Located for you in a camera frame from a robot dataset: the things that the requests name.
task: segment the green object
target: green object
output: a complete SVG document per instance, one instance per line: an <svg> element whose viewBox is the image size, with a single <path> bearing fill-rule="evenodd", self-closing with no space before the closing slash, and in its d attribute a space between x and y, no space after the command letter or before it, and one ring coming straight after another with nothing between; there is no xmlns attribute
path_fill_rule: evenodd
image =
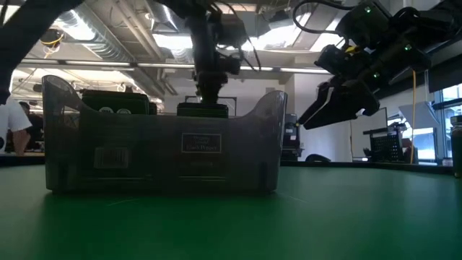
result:
<svg viewBox="0 0 462 260"><path fill-rule="evenodd" d="M228 107L223 104L179 103L177 116L228 118Z"/></svg>
<svg viewBox="0 0 462 260"><path fill-rule="evenodd" d="M55 196L0 169L1 260L462 259L462 183L282 168L268 196Z"/></svg>
<svg viewBox="0 0 462 260"><path fill-rule="evenodd" d="M149 115L149 99L139 93L86 90L82 94L85 105L105 113Z"/></svg>
<svg viewBox="0 0 462 260"><path fill-rule="evenodd" d="M450 121L453 125L451 144L453 149L454 175L460 178L462 175L462 116L454 116Z"/></svg>

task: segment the ceiling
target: ceiling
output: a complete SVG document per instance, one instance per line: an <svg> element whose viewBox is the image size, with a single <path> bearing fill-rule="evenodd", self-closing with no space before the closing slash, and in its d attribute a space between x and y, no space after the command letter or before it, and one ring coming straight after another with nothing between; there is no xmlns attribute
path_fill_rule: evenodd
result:
<svg viewBox="0 0 462 260"><path fill-rule="evenodd" d="M62 40L59 50L49 53L40 42L37 43L28 58L43 59L47 53L47 59L63 60L85 60L85 61L138 61L138 62L180 62L184 56L178 58L174 56L169 48L164 48L161 42L154 39L152 7L147 1L150 0L87 0L83 5L75 9L73 15L82 18L82 23L90 26L95 37L80 41L80 36L69 28L63 28L63 20L57 20L53 28L63 30L65 37ZM228 0L236 8L238 16L243 19L249 35L255 35L257 28L268 26L268 20L277 10L284 10L293 7L298 0ZM342 1L345 5L354 5L357 0ZM392 9L393 0L382 0L385 7ZM10 6L6 17L9 17L17 7ZM303 10L307 13L306 25L317 30L331 29L343 17L344 12L332 9L324 5L309 6ZM170 17L175 20L178 26L183 26L182 20ZM313 62L319 56L322 47L338 43L336 35L314 35L310 33L300 33L299 30L290 28L290 37L293 43L286 47L280 45L264 45L264 49L258 51L258 56L263 66L288 66L288 67L312 67ZM286 35L275 34L269 39L270 42L277 42ZM95 40L97 44L89 44L88 40ZM102 46L104 51L99 51L98 46ZM186 58L191 57L191 53L182 53ZM246 52L246 56L252 64L256 65L256 59L252 52ZM135 91L144 92L153 99L164 99L166 96L178 95L184 92L185 87L193 90L194 83L190 80L191 71L178 69L136 69L135 71L88 71L75 69L36 69L19 68L14 74L14 95L23 98L39 98L40 94L33 92L34 84L40 82L40 78L46 74L55 74L63 77L69 82L73 82L78 87L120 90L122 83L133 85ZM282 73L242 71L238 76L230 76L235 79L259 79L272 80L274 85L283 85L289 75ZM238 87L229 84L225 89ZM245 88L242 88L243 95L246 95Z"/></svg>

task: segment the ceiling pipe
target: ceiling pipe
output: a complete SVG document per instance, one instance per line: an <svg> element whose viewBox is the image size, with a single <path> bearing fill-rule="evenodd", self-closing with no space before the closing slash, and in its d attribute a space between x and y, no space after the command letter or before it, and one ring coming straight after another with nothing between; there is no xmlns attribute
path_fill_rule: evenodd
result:
<svg viewBox="0 0 462 260"><path fill-rule="evenodd" d="M136 39L143 45L144 49L147 53L154 59L154 60L161 60L163 61L165 58L162 54L162 51L159 49L159 46L154 41L154 38L146 32L144 29L143 24L139 21L138 17L131 9L131 7L127 4L125 0L113 0L114 9L117 10L122 17L122 21L128 26L129 30L135 35ZM138 30L131 24L130 19L125 15L122 8L124 8L131 21L138 27ZM157 84L161 85L164 90L167 90L171 95L178 95L175 89L173 89L170 84L168 84L165 78L162 76L163 70L158 69L156 75L156 82Z"/></svg>
<svg viewBox="0 0 462 260"><path fill-rule="evenodd" d="M101 19L85 4L70 12L64 12L59 20L67 27L78 27L84 23L96 34L95 41L102 44L84 44L83 46L106 61L133 62L135 58L126 50L114 34L106 27ZM143 69L134 68L133 71L122 71L149 96L162 98L164 87L151 78Z"/></svg>
<svg viewBox="0 0 462 260"><path fill-rule="evenodd" d="M181 18L179 18L176 13L156 1L143 0L143 2L151 16L150 19L155 22L154 28L159 28L159 25L164 25L165 27L162 28L162 31L168 31L171 33L179 32L179 26L183 26L183 22L181 22Z"/></svg>
<svg viewBox="0 0 462 260"><path fill-rule="evenodd" d="M146 31L146 29L144 28L144 25L139 21L134 10L130 7L130 5L128 5L127 1L126 0L113 0L113 1L115 2L115 4L117 4L118 2L122 6L122 8L124 8L127 11L133 23L138 27L139 31L142 33L144 38L146 38L146 41L151 46L152 50L154 50L155 53L157 54L157 59L161 61L165 60L164 55L162 54L162 51L160 50L159 46L157 46L156 42L154 41L154 38L152 37L150 33Z"/></svg>
<svg viewBox="0 0 462 260"><path fill-rule="evenodd" d="M124 70L134 68L156 68L156 69L188 69L194 70L194 64L169 64L163 62L104 62L104 61L66 61L51 58L24 58L19 68L41 68L41 69L92 69L109 68L110 70ZM241 66L241 71L252 72L249 66ZM294 68L294 67L270 67L262 66L262 72L290 73L290 74L330 74L328 71L315 67Z"/></svg>
<svg viewBox="0 0 462 260"><path fill-rule="evenodd" d="M131 24L130 20L128 19L128 17L125 15L125 13L122 11L121 7L117 3L118 3L117 0L113 0L113 7L121 15L122 22L125 23L125 25L131 31L131 33L133 33L135 38L141 43L144 50L146 50L146 52L152 58L158 59L159 56L155 53L154 49L152 49L151 46L148 44L148 42L139 34L138 30Z"/></svg>

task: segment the plastic bin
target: plastic bin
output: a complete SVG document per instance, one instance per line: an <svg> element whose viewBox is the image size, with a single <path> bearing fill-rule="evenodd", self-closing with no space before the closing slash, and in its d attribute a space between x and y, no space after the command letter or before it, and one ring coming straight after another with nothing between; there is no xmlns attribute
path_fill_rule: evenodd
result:
<svg viewBox="0 0 462 260"><path fill-rule="evenodd" d="M249 114L231 119L101 113L86 106L65 80L45 76L46 186L273 191L286 101L285 93L271 92Z"/></svg>

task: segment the wire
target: wire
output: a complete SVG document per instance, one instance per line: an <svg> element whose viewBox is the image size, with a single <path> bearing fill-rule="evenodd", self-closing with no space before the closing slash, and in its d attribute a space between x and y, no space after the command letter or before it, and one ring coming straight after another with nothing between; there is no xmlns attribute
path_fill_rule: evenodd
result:
<svg viewBox="0 0 462 260"><path fill-rule="evenodd" d="M272 53L286 53L286 54L309 54L309 53L317 53L317 51L305 51L305 50L293 50L293 51L286 51L286 50L260 50L265 52L272 52Z"/></svg>
<svg viewBox="0 0 462 260"><path fill-rule="evenodd" d="M328 6L328 7L332 7L332 8L340 9L340 10L344 10L344 11L351 11L356 7L356 6L342 6L341 4L336 4L336 3L326 1L326 0L304 0L304 1L300 2L299 5L309 4L309 3L324 4L324 5Z"/></svg>
<svg viewBox="0 0 462 260"><path fill-rule="evenodd" d="M58 51L59 51L59 48L58 48L56 51L54 51L54 52L50 52L50 51L49 51L49 52L47 52L47 53L45 54L45 56L44 56L43 58L44 58L44 59L47 59L51 54L56 53L56 52L58 52ZM29 76L27 76L27 77L21 82L21 84L17 85L17 86L12 90L12 93L13 93L15 90L17 90L17 89L20 89L20 88L21 88L22 86L24 86L26 83L28 83L28 82L29 82L29 79L34 75L34 73L37 71L37 69L38 69L38 68L35 68L32 72L30 72Z"/></svg>
<svg viewBox="0 0 462 260"><path fill-rule="evenodd" d="M217 1L221 4L224 4L225 6L227 6L228 8L231 9L232 13L237 17L239 18L239 16L237 15L237 12L234 10L234 8L232 8L232 6L228 3L225 3L223 1ZM260 62L260 58L258 57L258 53L257 53L257 50L255 49L255 46L253 45L252 41L250 40L250 36L248 35L247 31L245 32L245 36L247 36L247 40L248 42L252 45L252 49L253 49L253 54L255 54L255 59L257 60L257 64L258 64L258 71L261 72L261 62Z"/></svg>
<svg viewBox="0 0 462 260"><path fill-rule="evenodd" d="M244 10L245 10L246 12L248 12L247 7L245 7L243 4L241 4L241 3L236 3L236 4L240 5L242 8L244 8Z"/></svg>
<svg viewBox="0 0 462 260"><path fill-rule="evenodd" d="M352 120L349 121L349 152L352 155L353 162L353 125Z"/></svg>
<svg viewBox="0 0 462 260"><path fill-rule="evenodd" d="M40 42L43 45L52 45L53 44L53 47L54 47L54 45L57 44L59 41L63 40L63 38L64 38L64 34L61 34L61 37L58 40L54 40L54 41L51 41L51 42L44 42L44 41L40 40Z"/></svg>
<svg viewBox="0 0 462 260"><path fill-rule="evenodd" d="M414 82L412 94L412 131L411 131L411 164L414 164L414 128L416 126L416 89L417 89L417 76L416 71L412 71L412 78Z"/></svg>
<svg viewBox="0 0 462 260"><path fill-rule="evenodd" d="M217 6L217 4L212 3L211 6L213 7L214 11L222 13L222 10Z"/></svg>
<svg viewBox="0 0 462 260"><path fill-rule="evenodd" d="M329 34L338 35L342 37L343 39L345 39L345 44L343 48L347 48L349 46L349 38L342 32L335 31L335 30L313 30L313 29L306 28L305 26L301 25L297 21L298 9L300 9L300 7L302 7L303 5L310 4L310 3L325 4L326 6L329 6L329 7L333 7L333 8L340 9L340 10L347 10L347 11L352 10L353 8L355 8L355 6L342 6L340 4L331 3L325 0L305 0L305 1L301 1L297 6L295 6L294 11L292 12L292 20L294 21L295 25L298 28L300 28L302 31L306 33L315 33L315 34L329 33Z"/></svg>
<svg viewBox="0 0 462 260"><path fill-rule="evenodd" d="M1 8L1 12L0 12L0 28L3 27L3 24L5 22L5 16L6 16L6 11L8 11L8 6L9 6L9 0L5 0L3 7Z"/></svg>
<svg viewBox="0 0 462 260"><path fill-rule="evenodd" d="M114 10L114 7L111 6L109 9L109 24L114 28L119 28L123 25L123 21L119 22L118 25L113 25L113 10Z"/></svg>
<svg viewBox="0 0 462 260"><path fill-rule="evenodd" d="M246 57L242 57L242 60L244 60L246 62L246 64L253 70L253 71L257 71L253 65L249 62L249 60L246 58Z"/></svg>

